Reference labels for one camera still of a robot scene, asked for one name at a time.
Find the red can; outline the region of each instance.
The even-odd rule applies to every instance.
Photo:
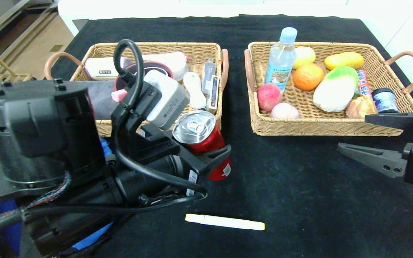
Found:
[[[173,128],[173,137],[194,155],[218,150],[226,145],[216,124],[216,118],[203,110],[191,111],[180,117]],[[208,178],[212,181],[225,179],[231,173],[231,165],[231,158],[228,157],[208,175]]]

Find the yellow mango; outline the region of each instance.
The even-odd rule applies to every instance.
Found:
[[[362,65],[364,65],[364,58],[357,52],[343,52],[326,57],[324,64],[329,70],[344,65],[354,69],[359,69]]]

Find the black tablecloth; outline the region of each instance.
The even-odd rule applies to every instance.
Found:
[[[89,21],[66,51],[81,59],[95,43],[216,42],[229,50],[223,135],[233,170],[209,182],[209,197],[136,215],[96,257],[413,257],[413,185],[342,156],[338,142],[402,151],[403,137],[260,137],[253,134],[243,50],[293,26],[297,41],[354,42],[389,54],[357,19],[311,16],[157,18]],[[52,73],[70,78],[74,64]],[[400,80],[409,81],[396,66]],[[266,223],[265,231],[185,222],[186,213]]]

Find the white marker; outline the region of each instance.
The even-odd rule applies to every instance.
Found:
[[[186,214],[186,221],[205,225],[213,225],[219,227],[228,227],[244,230],[265,229],[265,224],[263,222],[251,221],[246,219],[232,219],[210,215]]]

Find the small jar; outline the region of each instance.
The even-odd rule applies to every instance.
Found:
[[[379,114],[385,113],[399,113],[396,105],[395,93],[389,88],[380,88],[372,92],[377,112]]]

